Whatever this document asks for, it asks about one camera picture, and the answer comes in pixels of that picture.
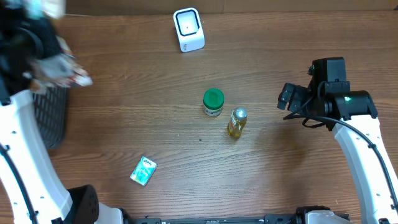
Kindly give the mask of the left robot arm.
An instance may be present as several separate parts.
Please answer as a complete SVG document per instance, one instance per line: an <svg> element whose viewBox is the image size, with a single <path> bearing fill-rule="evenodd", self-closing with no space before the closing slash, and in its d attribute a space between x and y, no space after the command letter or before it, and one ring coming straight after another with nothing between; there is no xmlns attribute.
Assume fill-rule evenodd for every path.
<svg viewBox="0 0 398 224"><path fill-rule="evenodd" d="M55 30L64 13L63 1L1 2L1 182L15 223L129 223L93 186L63 186L40 133L63 132L65 103L35 95L92 83Z"/></svg>

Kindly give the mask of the yellow drink bottle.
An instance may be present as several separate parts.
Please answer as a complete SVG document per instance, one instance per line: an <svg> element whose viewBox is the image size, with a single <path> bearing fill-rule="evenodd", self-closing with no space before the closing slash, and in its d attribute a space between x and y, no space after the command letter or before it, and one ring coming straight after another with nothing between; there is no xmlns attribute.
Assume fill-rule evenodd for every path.
<svg viewBox="0 0 398 224"><path fill-rule="evenodd" d="M231 112L230 121L227 126L228 134L235 139L240 138L243 127L245 127L248 114L245 108L235 108Z"/></svg>

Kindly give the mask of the teal tissue pack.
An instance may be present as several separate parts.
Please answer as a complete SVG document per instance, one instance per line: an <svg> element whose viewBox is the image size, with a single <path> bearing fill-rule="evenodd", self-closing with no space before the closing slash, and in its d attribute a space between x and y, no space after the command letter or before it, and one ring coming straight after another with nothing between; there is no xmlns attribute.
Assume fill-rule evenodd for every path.
<svg viewBox="0 0 398 224"><path fill-rule="evenodd" d="M130 179L145 187L154 174L156 168L156 162L143 156L130 175Z"/></svg>

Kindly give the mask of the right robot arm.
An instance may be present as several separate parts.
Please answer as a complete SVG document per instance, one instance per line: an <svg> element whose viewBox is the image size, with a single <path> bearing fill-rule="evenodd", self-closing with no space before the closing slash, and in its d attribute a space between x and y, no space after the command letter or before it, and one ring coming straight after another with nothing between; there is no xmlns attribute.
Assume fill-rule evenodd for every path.
<svg viewBox="0 0 398 224"><path fill-rule="evenodd" d="M340 145L358 194L363 223L397 223L397 176L384 146L376 106L365 90L353 91L343 57L320 58L308 68L307 87L286 83L277 108L286 120L314 120Z"/></svg>

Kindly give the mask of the green lid jar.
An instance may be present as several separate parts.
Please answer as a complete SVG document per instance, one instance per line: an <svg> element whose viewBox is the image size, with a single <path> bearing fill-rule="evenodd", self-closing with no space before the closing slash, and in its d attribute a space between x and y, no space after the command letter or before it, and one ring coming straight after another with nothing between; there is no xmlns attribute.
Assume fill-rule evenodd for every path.
<svg viewBox="0 0 398 224"><path fill-rule="evenodd" d="M208 89L203 95L203 109L208 116L221 114L224 105L224 94L217 88Z"/></svg>

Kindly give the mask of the brown nut pouch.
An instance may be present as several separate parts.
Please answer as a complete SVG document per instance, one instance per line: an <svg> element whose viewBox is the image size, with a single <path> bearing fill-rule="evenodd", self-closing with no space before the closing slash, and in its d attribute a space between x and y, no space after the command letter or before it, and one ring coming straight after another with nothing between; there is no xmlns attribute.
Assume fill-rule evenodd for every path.
<svg viewBox="0 0 398 224"><path fill-rule="evenodd" d="M30 80L32 93L44 95L50 88L70 88L93 84L88 72L76 62L65 40L57 36L61 53L42 60L31 60L32 68L23 73Z"/></svg>

